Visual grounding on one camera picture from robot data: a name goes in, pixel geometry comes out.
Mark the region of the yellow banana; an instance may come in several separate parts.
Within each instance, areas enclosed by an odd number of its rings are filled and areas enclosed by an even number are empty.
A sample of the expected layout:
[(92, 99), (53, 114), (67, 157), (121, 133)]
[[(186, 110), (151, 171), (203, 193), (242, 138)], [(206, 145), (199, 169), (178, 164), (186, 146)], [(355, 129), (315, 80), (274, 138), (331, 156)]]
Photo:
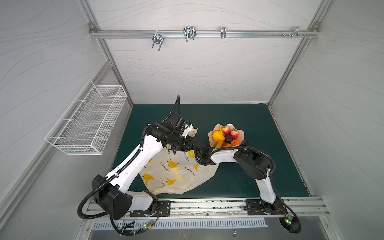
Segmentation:
[(222, 141), (218, 141), (215, 145), (216, 148), (221, 148), (222, 145), (223, 145), (224, 142)]

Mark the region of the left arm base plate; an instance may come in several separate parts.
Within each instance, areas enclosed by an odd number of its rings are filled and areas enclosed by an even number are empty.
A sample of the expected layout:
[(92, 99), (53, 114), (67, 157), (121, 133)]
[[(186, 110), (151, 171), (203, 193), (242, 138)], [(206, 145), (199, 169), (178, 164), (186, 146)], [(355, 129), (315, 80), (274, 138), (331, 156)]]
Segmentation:
[(130, 212), (130, 217), (169, 217), (171, 211), (171, 201), (155, 200), (150, 207), (143, 210)]

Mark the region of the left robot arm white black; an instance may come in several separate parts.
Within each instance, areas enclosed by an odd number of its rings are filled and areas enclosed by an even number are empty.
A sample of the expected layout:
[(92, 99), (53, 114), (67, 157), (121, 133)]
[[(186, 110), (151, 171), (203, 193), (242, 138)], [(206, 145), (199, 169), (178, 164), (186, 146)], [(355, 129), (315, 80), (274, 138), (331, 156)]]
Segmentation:
[(142, 211), (153, 215), (158, 199), (149, 191), (129, 190), (135, 177), (162, 149), (169, 146), (172, 153), (192, 150), (197, 159), (202, 157), (198, 141), (189, 136), (190, 121), (181, 115), (181, 98), (177, 97), (171, 112), (163, 120), (147, 125), (139, 145), (128, 157), (106, 176), (98, 175), (92, 181), (93, 190), (79, 203), (77, 214), (83, 220), (109, 216), (119, 220), (127, 212)]

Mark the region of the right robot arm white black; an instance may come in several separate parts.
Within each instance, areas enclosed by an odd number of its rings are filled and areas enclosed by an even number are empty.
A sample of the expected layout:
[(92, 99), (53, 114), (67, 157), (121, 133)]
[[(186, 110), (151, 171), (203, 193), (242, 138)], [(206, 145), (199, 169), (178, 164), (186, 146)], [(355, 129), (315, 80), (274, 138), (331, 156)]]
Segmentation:
[(276, 169), (275, 161), (256, 147), (237, 145), (228, 148), (201, 148), (193, 145), (195, 159), (201, 165), (219, 165), (237, 163), (252, 179), (256, 181), (260, 192), (259, 209), (266, 215), (279, 212), (287, 215), (287, 207), (277, 193), (272, 179)]

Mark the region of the cream banana print plastic bag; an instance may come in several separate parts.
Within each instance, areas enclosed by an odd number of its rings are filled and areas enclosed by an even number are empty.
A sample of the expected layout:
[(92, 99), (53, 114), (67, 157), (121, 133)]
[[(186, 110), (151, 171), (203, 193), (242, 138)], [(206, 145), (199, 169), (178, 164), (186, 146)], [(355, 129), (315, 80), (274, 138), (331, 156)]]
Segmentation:
[(173, 153), (166, 145), (157, 153), (139, 175), (147, 190), (154, 195), (182, 195), (210, 180), (217, 172), (218, 165), (200, 165), (194, 152)]

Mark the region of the yellow pear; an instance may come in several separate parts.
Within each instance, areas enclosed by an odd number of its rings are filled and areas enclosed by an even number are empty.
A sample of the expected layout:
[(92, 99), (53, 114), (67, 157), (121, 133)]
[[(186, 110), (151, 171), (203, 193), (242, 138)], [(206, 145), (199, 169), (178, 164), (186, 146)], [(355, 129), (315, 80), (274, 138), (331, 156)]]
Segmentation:
[(218, 141), (224, 142), (225, 137), (224, 137), (224, 135), (223, 135), (223, 133), (221, 131), (214, 131), (213, 134), (212, 134), (212, 139), (214, 141), (217, 141), (217, 142)]

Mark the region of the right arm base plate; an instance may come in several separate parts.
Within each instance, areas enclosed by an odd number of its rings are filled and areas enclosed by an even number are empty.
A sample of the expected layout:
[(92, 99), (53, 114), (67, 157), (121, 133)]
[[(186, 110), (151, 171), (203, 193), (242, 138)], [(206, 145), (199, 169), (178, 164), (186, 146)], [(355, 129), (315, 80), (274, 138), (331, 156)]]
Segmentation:
[(287, 215), (286, 205), (276, 199), (273, 204), (261, 199), (246, 199), (244, 210), (248, 215)]

